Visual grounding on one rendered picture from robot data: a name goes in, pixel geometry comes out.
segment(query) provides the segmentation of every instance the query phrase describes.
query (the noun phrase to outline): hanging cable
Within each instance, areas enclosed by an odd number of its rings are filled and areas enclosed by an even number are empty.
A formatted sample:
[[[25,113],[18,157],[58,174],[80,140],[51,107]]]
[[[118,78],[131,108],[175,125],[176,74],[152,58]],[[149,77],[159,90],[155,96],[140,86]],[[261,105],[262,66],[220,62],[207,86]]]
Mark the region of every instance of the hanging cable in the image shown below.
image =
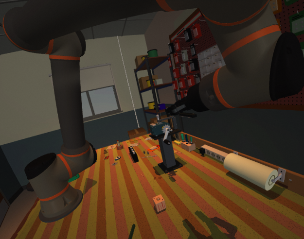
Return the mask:
[[[129,94],[131,95],[131,100],[132,100],[132,104],[133,104],[133,109],[134,109],[134,113],[135,113],[135,118],[136,118],[137,126],[138,126],[138,128],[139,128],[140,125],[139,125],[139,121],[137,120],[137,115],[136,115],[136,111],[135,111],[135,106],[134,106],[134,102],[133,102],[133,97],[132,97],[132,93],[131,93],[131,88],[129,87],[129,82],[128,82],[128,78],[127,78],[127,73],[126,73],[125,64],[124,64],[123,55],[122,55],[122,50],[121,50],[120,41],[119,41],[119,36],[117,36],[117,41],[118,41],[118,43],[119,43],[119,48],[120,48],[120,52],[121,52],[121,57],[122,57],[122,62],[123,62],[123,66],[124,66],[125,76],[126,76],[126,80],[127,80],[127,85],[128,85],[128,89],[129,89]]]

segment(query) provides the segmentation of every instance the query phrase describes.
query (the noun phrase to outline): paper towel roll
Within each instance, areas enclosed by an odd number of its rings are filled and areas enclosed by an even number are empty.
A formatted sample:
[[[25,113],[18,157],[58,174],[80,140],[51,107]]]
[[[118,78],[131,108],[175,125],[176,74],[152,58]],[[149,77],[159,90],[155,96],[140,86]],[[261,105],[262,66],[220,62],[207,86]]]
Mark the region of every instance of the paper towel roll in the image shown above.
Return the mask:
[[[224,168],[266,191],[274,186],[271,180],[278,176],[277,170],[236,154],[226,156]]]

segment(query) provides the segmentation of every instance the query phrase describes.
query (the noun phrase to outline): pegboard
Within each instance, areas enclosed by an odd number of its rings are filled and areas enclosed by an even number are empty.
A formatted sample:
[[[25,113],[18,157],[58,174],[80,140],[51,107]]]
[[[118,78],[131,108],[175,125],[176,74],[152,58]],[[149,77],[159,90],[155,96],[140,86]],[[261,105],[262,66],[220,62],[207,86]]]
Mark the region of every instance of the pegboard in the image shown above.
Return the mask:
[[[304,0],[299,0],[299,1],[291,4],[290,6],[286,6],[284,3],[284,0],[282,0],[281,11],[279,13],[275,14],[275,18],[279,21],[279,23],[281,25],[282,33],[290,32],[289,17],[293,14],[296,14],[297,11],[299,12],[302,10],[304,10]],[[195,16],[198,12],[199,12],[199,10],[196,10],[188,19],[192,19],[193,16]],[[174,40],[171,41],[171,42],[174,42],[176,39],[179,39],[181,50],[188,50],[187,52],[188,52],[189,59],[192,59],[192,58],[197,59],[197,55],[195,55],[195,56],[191,55],[190,45],[192,43],[195,44],[196,53],[200,53],[200,52],[216,45],[215,39],[208,27],[208,25],[206,23],[206,19],[203,17],[203,15],[201,15],[189,27],[192,28],[193,25],[196,23],[199,23],[201,26],[200,28],[201,28],[202,36],[200,38],[198,38],[198,39],[193,38],[192,41],[185,42],[184,33],[182,31],[180,33],[180,35],[178,35]],[[173,32],[173,34],[170,35],[170,39],[171,39],[171,36],[175,35],[182,28],[182,25],[175,32]],[[304,34],[297,36],[297,38],[298,38],[299,42],[304,42]],[[183,60],[181,58],[181,54],[179,54],[179,63],[175,64],[175,62],[174,62],[175,67],[179,68],[179,66],[183,63],[188,63],[188,62],[183,62]],[[195,75],[197,73],[200,74],[200,71],[198,70],[198,71],[194,71],[192,73],[187,71],[187,74],[184,75],[186,88],[184,88],[183,90],[186,90],[189,88],[188,83],[187,83],[187,76]],[[276,101],[260,102],[260,103],[256,103],[253,105],[304,105],[304,87],[301,90],[301,92],[299,92],[297,95],[281,98]]]

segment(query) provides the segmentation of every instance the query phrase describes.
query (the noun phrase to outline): ceiling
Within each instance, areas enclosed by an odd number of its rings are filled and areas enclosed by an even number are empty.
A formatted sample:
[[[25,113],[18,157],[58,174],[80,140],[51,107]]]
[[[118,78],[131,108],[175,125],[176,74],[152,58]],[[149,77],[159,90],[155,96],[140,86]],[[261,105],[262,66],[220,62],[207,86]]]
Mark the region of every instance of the ceiling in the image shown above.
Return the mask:
[[[0,55],[21,51],[19,48],[15,47],[4,34],[2,20],[3,16],[11,8],[22,7],[26,2],[26,0],[0,0]],[[149,13],[120,19],[83,29],[81,32],[86,40],[112,36],[141,35],[145,34],[155,15],[156,13]]]

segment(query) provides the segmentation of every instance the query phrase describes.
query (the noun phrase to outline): paper towel holder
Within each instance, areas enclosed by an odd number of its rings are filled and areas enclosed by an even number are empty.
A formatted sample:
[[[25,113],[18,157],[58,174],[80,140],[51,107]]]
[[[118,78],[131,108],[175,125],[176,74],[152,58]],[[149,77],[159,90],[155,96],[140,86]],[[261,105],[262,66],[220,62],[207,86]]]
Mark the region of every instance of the paper towel holder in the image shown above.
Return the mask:
[[[285,169],[278,168],[278,176],[275,179],[272,179],[271,181],[273,183],[276,183],[278,180],[280,182],[284,182],[285,181],[285,174],[286,174],[286,170]]]

